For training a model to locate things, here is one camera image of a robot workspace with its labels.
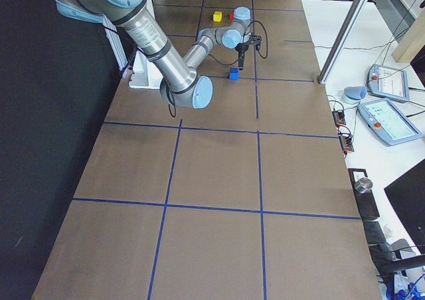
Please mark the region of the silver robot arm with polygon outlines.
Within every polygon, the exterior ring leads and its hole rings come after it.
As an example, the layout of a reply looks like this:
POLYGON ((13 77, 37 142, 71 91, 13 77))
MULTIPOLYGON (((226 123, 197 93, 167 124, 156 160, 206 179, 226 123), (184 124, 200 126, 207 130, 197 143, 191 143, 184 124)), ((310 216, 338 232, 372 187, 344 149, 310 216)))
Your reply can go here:
POLYGON ((217 45, 238 52, 238 67, 250 45, 260 48, 261 37, 253 35, 250 10, 238 7, 227 27, 203 29, 185 56, 180 56, 147 8, 147 0, 56 0, 58 12, 71 19, 101 23, 107 17, 123 28, 138 50, 154 63, 163 76, 160 94, 171 106, 202 109, 212 99, 213 83, 197 72, 198 66, 217 45))

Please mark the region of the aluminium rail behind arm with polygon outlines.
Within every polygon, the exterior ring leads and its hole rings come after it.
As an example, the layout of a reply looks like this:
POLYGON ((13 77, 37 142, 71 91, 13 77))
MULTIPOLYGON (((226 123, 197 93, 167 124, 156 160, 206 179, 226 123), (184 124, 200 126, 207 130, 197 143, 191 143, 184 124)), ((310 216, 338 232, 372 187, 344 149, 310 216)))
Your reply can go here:
POLYGON ((118 67, 120 70, 125 70, 127 66, 127 56, 125 54, 125 50, 123 48, 121 38, 118 34, 117 28, 112 24, 112 22, 106 17, 103 16, 102 25, 104 26, 104 30, 106 32, 106 36, 110 42, 110 46, 116 57, 118 67))

